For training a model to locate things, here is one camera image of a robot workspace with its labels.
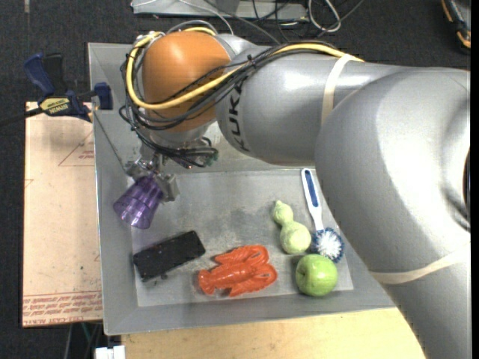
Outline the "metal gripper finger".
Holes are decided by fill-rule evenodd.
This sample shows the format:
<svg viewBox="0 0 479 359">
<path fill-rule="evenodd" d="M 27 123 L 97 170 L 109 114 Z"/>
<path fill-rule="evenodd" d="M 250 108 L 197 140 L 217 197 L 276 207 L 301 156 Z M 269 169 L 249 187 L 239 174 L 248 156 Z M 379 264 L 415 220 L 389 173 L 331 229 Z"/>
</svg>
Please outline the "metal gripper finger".
<svg viewBox="0 0 479 359">
<path fill-rule="evenodd" d="M 160 173 L 155 176 L 155 180 L 162 193 L 162 202 L 175 201 L 180 191 L 175 174 Z"/>
<path fill-rule="evenodd" d="M 138 181 L 143 177 L 148 177 L 150 175 L 150 169 L 141 161 L 133 162 L 127 165 L 126 175 L 133 181 Z"/>
</svg>

